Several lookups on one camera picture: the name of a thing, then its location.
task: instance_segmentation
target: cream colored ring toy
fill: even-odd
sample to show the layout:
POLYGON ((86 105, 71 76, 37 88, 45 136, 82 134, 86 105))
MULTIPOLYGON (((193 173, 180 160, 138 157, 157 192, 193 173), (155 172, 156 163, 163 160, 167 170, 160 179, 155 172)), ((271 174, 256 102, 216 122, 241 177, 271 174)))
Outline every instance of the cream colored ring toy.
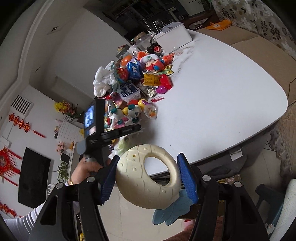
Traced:
POLYGON ((116 182, 121 194, 132 204, 149 209, 166 209, 179 197, 181 175, 173 157, 155 145, 135 146, 120 158, 116 182), (161 186, 153 181, 144 168, 147 157, 160 159, 170 172, 170 182, 161 186))

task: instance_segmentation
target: hand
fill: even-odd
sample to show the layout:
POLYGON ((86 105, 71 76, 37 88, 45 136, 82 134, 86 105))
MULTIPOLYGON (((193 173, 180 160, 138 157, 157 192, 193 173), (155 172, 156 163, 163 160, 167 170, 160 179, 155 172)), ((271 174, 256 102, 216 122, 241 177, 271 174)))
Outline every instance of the hand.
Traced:
POLYGON ((102 167, 96 161, 86 161, 83 157, 72 173, 71 181, 73 184, 79 184, 90 176, 90 172, 97 172, 102 167))

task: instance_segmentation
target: sofa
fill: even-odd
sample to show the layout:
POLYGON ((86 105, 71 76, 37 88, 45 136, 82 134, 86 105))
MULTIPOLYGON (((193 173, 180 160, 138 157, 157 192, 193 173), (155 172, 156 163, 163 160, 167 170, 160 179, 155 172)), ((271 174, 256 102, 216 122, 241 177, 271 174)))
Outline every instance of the sofa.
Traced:
POLYGON ((289 95, 287 112, 271 132, 270 143, 281 160, 280 176, 286 186, 292 178, 296 178, 296 81, 293 82, 296 78, 296 31, 287 23, 290 32, 281 18, 261 0, 211 2, 219 20, 228 19, 232 21, 232 26, 223 31, 206 28, 197 31, 218 39, 251 58, 289 95))

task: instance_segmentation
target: white sleeve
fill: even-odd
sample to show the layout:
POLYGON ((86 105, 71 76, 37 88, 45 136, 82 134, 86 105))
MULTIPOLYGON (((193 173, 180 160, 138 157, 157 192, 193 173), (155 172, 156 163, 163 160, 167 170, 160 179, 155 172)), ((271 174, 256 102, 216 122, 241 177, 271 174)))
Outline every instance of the white sleeve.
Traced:
MULTIPOLYGON (((18 241, 29 240, 29 236, 43 205, 44 203, 22 218, 4 219, 6 225, 18 241)), ((76 210, 78 206, 78 202, 74 202, 74 208, 76 208, 76 210)))

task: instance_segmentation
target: silver screw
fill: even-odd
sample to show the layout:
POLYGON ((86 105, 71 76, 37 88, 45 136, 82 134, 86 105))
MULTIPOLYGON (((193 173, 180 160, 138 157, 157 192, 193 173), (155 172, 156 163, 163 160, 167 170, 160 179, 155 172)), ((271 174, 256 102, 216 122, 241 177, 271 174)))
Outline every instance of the silver screw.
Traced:
POLYGON ((63 183, 58 183, 58 184, 56 185, 56 188, 57 188, 57 189, 60 189, 60 188, 62 188, 63 186, 64 186, 63 183))
POLYGON ((211 177, 208 176, 208 175, 204 175, 204 176, 202 176, 202 179, 203 179, 204 181, 208 182, 209 180, 211 180, 211 177))
POLYGON ((95 180, 94 177, 88 177, 86 181, 87 181, 88 183, 92 183, 94 180, 95 180))
POLYGON ((241 184, 240 182, 235 182, 234 185, 235 185, 237 188, 242 187, 242 184, 241 184))

